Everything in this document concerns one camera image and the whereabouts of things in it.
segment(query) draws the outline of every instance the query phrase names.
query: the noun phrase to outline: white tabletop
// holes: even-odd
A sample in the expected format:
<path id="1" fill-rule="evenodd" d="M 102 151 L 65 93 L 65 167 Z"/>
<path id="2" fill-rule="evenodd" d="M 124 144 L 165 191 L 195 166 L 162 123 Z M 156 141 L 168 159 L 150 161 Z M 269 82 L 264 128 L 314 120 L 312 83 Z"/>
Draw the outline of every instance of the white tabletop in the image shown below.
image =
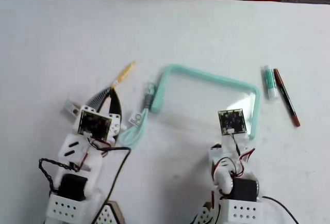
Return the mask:
<path id="1" fill-rule="evenodd" d="M 329 223 L 330 6 L 0 0 L 0 13 L 1 223 L 42 223 L 49 188 L 38 159 L 56 159 L 71 129 L 61 112 L 65 100 L 86 101 L 133 60 L 136 68 L 118 87 L 124 118 L 139 109 L 145 83 L 170 63 L 256 85 L 261 106 L 251 163 L 262 193 L 283 202 L 300 223 Z M 279 68 L 300 128 L 282 99 L 267 101 L 260 74 L 267 64 Z M 111 198 L 127 223 L 189 223 L 209 200 L 210 144 L 178 131 L 165 142 L 168 133 L 149 122 L 119 176 Z M 101 180 L 109 188 L 117 168 L 106 168 Z M 263 201 L 267 223 L 293 223 Z"/>

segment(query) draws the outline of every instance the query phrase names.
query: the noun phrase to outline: pen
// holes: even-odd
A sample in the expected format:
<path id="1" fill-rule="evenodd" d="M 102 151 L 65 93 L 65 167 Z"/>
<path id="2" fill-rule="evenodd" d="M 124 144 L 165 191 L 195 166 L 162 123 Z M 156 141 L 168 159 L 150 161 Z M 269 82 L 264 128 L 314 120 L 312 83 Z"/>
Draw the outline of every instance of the pen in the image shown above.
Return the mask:
<path id="1" fill-rule="evenodd" d="M 284 101 L 285 101 L 285 103 L 286 103 L 286 105 L 287 105 L 287 107 L 289 109 L 291 119 L 292 119 L 294 125 L 296 127 L 299 127 L 300 126 L 300 123 L 299 123 L 299 120 L 298 120 L 298 116 L 295 113 L 295 110 L 294 110 L 293 105 L 291 103 L 291 100 L 289 98 L 289 94 L 287 92 L 287 89 L 284 86 L 283 80 L 282 80 L 282 78 L 281 78 L 281 76 L 280 76 L 279 71 L 278 71 L 277 68 L 274 69 L 274 75 L 275 75 L 276 83 L 277 83 L 277 85 L 278 85 L 278 87 L 280 89 L 280 92 L 281 92 L 281 94 L 282 94 L 282 96 L 284 98 Z"/>

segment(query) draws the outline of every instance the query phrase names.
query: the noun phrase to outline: black circuit board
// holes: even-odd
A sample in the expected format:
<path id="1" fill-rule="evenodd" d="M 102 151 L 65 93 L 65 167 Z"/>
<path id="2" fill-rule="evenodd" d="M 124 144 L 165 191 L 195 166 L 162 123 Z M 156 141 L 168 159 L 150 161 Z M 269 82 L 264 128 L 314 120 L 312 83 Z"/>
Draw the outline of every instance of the black circuit board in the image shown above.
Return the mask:
<path id="1" fill-rule="evenodd" d="M 86 135 L 90 134 L 90 137 L 95 140 L 107 140 L 111 125 L 111 119 L 97 115 L 96 113 L 90 113 L 82 111 L 78 134 Z"/>
<path id="2" fill-rule="evenodd" d="M 222 135 L 246 133 L 243 109 L 221 110 L 218 115 Z"/>

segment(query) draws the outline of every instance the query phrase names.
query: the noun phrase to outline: green glue stick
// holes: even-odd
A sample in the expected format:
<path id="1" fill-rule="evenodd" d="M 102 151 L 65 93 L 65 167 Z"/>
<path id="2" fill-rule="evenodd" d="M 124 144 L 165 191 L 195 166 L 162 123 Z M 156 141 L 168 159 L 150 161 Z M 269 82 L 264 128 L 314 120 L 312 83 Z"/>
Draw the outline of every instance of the green glue stick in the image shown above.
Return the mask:
<path id="1" fill-rule="evenodd" d="M 268 91 L 269 99 L 277 98 L 277 90 L 276 90 L 276 81 L 274 76 L 274 70 L 270 66 L 265 66 L 264 69 L 266 86 Z"/>

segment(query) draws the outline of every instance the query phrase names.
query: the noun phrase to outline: black cable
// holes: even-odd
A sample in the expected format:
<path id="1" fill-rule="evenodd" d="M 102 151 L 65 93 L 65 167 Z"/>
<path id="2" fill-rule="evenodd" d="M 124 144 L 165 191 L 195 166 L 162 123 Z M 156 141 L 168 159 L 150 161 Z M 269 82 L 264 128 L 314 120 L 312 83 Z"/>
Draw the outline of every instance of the black cable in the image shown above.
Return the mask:
<path id="1" fill-rule="evenodd" d="M 100 210 L 98 211 L 98 213 L 97 213 L 97 215 L 95 216 L 95 218 L 94 218 L 94 220 L 93 220 L 92 223 L 95 223 L 95 222 L 96 222 L 97 217 L 100 215 L 100 213 L 101 213 L 101 211 L 102 211 L 104 205 L 106 205 L 106 203 L 107 203 L 108 200 L 110 199 L 111 193 L 112 193 L 112 191 L 113 191 L 113 189 L 114 189 L 114 186 L 115 186 L 115 184 L 116 184 L 116 181 L 117 181 L 117 178 L 118 178 L 118 176 L 119 176 L 119 173 L 120 173 L 120 171 L 122 170 L 123 165 L 125 164 L 125 162 L 126 162 L 128 156 L 130 155 L 130 152 L 131 152 L 131 148 L 129 148 L 129 147 L 99 148 L 98 150 L 100 150 L 100 151 L 106 151 L 106 152 L 108 152 L 108 151 L 114 151 L 114 150 L 126 150 L 126 151 L 128 151 L 128 152 L 127 152 L 127 154 L 125 155 L 125 157 L 124 157 L 124 159 L 123 159 L 123 161 L 122 161 L 122 163 L 121 163 L 121 165 L 120 165 L 120 167 L 119 167 L 119 169 L 118 169 L 118 171 L 117 171 L 117 173 L 116 173 L 116 175 L 115 175 L 115 177 L 114 177 L 114 180 L 113 180 L 113 183 L 112 183 L 112 186 L 111 186 L 111 189 L 110 189 L 109 194 L 107 195 L 106 199 L 104 200 L 104 202 L 103 202 L 103 204 L 102 204 Z"/>
<path id="2" fill-rule="evenodd" d="M 41 158 L 39 159 L 39 169 L 42 171 L 42 173 L 45 175 L 45 177 L 47 178 L 47 180 L 49 181 L 49 187 L 51 188 L 51 191 L 52 192 L 56 192 L 57 190 L 54 189 L 54 182 L 53 182 L 53 179 L 52 177 L 47 173 L 47 171 L 42 167 L 42 163 L 46 161 L 48 163 L 51 163 L 53 165 L 57 165 L 59 167 L 63 167 L 64 169 L 66 170 L 74 170 L 75 172 L 78 172 L 79 169 L 77 169 L 77 165 L 76 164 L 73 164 L 73 166 L 68 166 L 66 164 L 62 164 L 62 163 L 59 163 L 57 161 L 53 161 L 51 159 L 48 159 L 48 158 Z"/>
<path id="3" fill-rule="evenodd" d="M 235 145 L 236 145 L 236 152 L 238 153 L 238 156 L 241 156 L 241 152 L 239 151 L 236 139 L 234 138 L 234 134 L 230 134 L 230 136 L 233 138 Z"/>
<path id="4" fill-rule="evenodd" d="M 294 222 L 296 224 L 299 224 L 299 222 L 296 220 L 296 218 L 291 214 L 291 212 L 287 209 L 287 207 L 285 207 L 281 202 L 279 202 L 276 199 L 271 198 L 271 197 L 265 197 L 265 196 L 263 196 L 262 198 L 266 198 L 266 199 L 272 200 L 272 201 L 276 202 L 277 204 L 279 204 L 291 216 L 291 218 L 294 220 Z"/>

